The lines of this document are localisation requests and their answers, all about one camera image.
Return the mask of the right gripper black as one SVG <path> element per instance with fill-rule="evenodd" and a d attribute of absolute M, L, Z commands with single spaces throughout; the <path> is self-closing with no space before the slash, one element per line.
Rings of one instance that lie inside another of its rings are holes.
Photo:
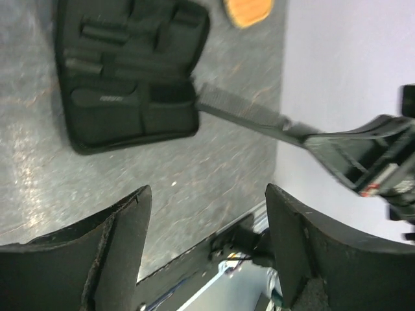
<path fill-rule="evenodd" d="M 391 220 L 414 225 L 414 84 L 401 88 L 401 116 L 379 115 L 360 128 L 304 141 L 316 160 L 360 196 L 379 196 Z"/>

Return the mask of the black zipper tool case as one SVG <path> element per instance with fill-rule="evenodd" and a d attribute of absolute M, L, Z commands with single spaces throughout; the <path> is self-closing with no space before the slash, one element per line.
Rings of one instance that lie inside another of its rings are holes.
<path fill-rule="evenodd" d="M 193 136 L 192 74 L 209 31 L 209 12 L 194 1 L 59 1 L 56 67 L 73 149 Z"/>

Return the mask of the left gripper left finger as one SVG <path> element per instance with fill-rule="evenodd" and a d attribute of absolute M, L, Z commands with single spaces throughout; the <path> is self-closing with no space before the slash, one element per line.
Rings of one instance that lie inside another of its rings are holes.
<path fill-rule="evenodd" d="M 1 246 L 1 309 L 131 310 L 151 208 L 146 185 L 65 228 Z"/>

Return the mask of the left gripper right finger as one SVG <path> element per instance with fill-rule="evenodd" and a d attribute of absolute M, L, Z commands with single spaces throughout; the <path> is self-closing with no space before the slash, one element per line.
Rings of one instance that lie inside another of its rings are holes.
<path fill-rule="evenodd" d="M 265 196 L 285 307 L 414 309 L 414 246 L 354 229 L 276 185 Z"/>

